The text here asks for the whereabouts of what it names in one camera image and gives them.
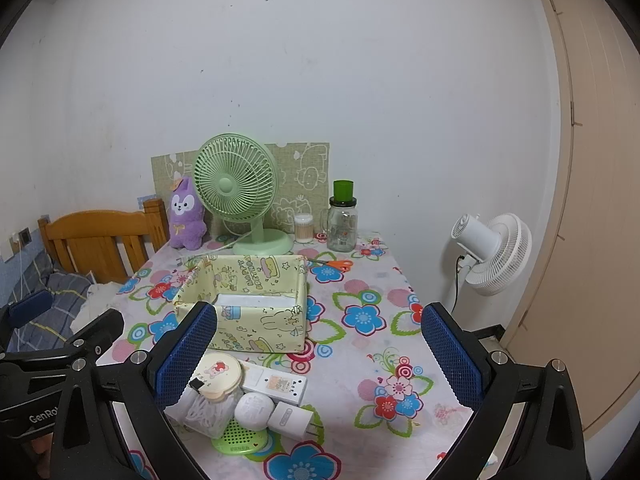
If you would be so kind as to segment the round lid floss jar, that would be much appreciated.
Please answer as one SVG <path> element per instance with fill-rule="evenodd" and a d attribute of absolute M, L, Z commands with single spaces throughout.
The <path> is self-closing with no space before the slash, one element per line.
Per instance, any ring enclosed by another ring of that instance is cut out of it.
<path fill-rule="evenodd" d="M 243 395 L 242 366 L 224 352 L 206 352 L 177 403 L 164 413 L 179 425 L 211 439 L 224 433 Z"/>

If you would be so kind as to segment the white round puck device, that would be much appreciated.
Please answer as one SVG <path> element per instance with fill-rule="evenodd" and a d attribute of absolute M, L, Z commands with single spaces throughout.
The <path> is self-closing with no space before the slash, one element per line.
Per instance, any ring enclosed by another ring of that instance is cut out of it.
<path fill-rule="evenodd" d="M 235 405 L 234 419 L 246 430 L 262 431 L 268 427 L 268 420 L 275 408 L 273 400 L 263 393 L 244 393 Z"/>

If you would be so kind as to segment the white 45W charger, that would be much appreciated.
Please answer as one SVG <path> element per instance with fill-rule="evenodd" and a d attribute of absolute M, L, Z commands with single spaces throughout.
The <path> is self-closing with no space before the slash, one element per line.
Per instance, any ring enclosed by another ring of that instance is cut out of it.
<path fill-rule="evenodd" d="M 320 437 L 321 422 L 314 410 L 279 402 L 271 413 L 267 428 L 281 437 L 295 441 Z"/>

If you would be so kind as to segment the white power strip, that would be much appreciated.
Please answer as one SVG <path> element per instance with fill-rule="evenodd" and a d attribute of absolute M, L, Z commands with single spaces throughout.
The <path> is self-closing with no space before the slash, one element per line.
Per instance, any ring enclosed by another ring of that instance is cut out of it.
<path fill-rule="evenodd" d="M 299 406 L 306 390 L 307 378 L 281 372 L 251 362 L 240 362 L 243 370 L 241 388 L 244 392 L 261 393 L 277 402 Z"/>

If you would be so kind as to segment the white cloth on bed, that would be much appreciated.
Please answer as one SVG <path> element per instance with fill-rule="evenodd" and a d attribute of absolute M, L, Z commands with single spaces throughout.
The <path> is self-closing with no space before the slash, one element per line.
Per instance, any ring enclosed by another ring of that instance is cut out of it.
<path fill-rule="evenodd" d="M 82 328 L 110 308 L 121 287 L 121 284 L 115 282 L 90 285 L 87 290 L 86 301 L 80 307 L 76 318 L 70 323 L 72 333 L 77 334 Z"/>

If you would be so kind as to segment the green perforated panda case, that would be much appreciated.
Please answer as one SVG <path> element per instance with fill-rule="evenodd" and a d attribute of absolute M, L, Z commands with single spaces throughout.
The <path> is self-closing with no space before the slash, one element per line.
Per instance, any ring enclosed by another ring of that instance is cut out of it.
<path fill-rule="evenodd" d="M 269 441 L 268 431 L 243 428 L 234 418 L 221 437 L 210 441 L 212 447 L 224 455 L 248 455 L 261 451 Z"/>

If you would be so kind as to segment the beige wooden door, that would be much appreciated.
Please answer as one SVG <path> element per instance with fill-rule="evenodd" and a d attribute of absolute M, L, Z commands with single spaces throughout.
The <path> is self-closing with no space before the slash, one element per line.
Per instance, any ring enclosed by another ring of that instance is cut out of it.
<path fill-rule="evenodd" d="M 605 0 L 541 0 L 561 140 L 548 228 L 506 330 L 518 362 L 561 360 L 593 436 L 639 389 L 639 53 Z"/>

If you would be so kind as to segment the purple plush rabbit toy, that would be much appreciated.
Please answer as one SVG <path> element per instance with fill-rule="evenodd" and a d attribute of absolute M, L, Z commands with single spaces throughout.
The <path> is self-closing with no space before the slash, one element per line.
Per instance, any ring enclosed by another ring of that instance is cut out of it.
<path fill-rule="evenodd" d="M 204 206 L 190 177 L 178 179 L 172 187 L 169 204 L 169 245 L 195 250 L 202 246 L 207 232 Z"/>

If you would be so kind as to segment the floral tablecloth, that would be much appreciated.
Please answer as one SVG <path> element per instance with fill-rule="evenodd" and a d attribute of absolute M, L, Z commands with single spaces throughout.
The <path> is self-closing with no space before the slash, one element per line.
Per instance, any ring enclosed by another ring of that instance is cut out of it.
<path fill-rule="evenodd" d="M 205 248 L 191 256 L 164 247 L 116 294 L 124 331 L 105 362 L 148 351 L 180 320 L 176 293 Z M 321 422 L 318 439 L 270 434 L 259 452 L 229 456 L 208 437 L 179 428 L 213 479 L 424 479 L 470 418 L 420 330 L 422 306 L 386 244 L 363 237 L 349 254 L 326 244 L 296 246 L 307 265 L 305 345 L 299 353 L 227 351 L 241 361 L 307 378 L 300 405 Z M 350 260 L 342 273 L 308 261 Z"/>

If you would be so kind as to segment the yellow cartoon storage box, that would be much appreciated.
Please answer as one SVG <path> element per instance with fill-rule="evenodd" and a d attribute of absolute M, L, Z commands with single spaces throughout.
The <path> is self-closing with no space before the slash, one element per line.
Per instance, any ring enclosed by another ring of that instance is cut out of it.
<path fill-rule="evenodd" d="M 301 255 L 198 257 L 174 298 L 177 318 L 185 318 L 200 301 L 216 310 L 212 349 L 303 351 L 308 328 L 307 265 Z"/>

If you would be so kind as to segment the green desk fan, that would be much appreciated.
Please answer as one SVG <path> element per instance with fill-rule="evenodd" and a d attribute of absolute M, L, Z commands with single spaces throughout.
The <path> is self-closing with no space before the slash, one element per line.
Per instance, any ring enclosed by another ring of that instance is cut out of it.
<path fill-rule="evenodd" d="M 278 256 L 291 251 L 288 233 L 264 226 L 279 186 L 278 166 L 268 148 L 239 133 L 213 136 L 194 160 L 193 182 L 211 214 L 250 226 L 250 232 L 235 241 L 235 254 Z"/>

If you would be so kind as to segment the cotton swab container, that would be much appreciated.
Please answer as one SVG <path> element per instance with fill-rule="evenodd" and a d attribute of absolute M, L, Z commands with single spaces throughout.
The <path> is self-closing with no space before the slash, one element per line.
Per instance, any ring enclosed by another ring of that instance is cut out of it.
<path fill-rule="evenodd" d="M 307 244 L 314 239 L 314 216 L 296 214 L 294 216 L 294 235 L 297 243 Z"/>

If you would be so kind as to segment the green cup on jar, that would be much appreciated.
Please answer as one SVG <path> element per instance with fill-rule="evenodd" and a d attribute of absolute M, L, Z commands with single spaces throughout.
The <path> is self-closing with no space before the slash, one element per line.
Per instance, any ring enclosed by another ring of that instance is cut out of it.
<path fill-rule="evenodd" d="M 354 199 L 354 182 L 351 180 L 335 180 L 333 182 L 333 198 L 347 203 Z"/>

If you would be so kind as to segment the orange handled scissors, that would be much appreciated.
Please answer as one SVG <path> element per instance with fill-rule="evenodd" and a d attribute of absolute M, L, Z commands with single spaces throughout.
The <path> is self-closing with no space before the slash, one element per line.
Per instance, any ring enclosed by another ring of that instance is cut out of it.
<path fill-rule="evenodd" d="M 318 264 L 318 266 L 330 266 L 342 273 L 349 272 L 352 268 L 352 262 L 350 260 L 320 260 L 308 258 L 308 261 Z"/>

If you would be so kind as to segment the beige patterned wall board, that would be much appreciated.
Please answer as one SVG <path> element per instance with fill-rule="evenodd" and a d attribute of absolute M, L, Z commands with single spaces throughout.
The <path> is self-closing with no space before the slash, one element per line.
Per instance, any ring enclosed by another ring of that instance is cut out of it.
<path fill-rule="evenodd" d="M 279 187 L 274 203 L 264 218 L 264 227 L 294 232 L 296 214 L 311 214 L 314 230 L 320 231 L 323 211 L 329 207 L 330 144 L 302 142 L 267 143 L 280 170 Z M 169 209 L 172 185 L 181 177 L 191 177 L 198 151 L 185 151 L 151 158 L 155 195 Z"/>

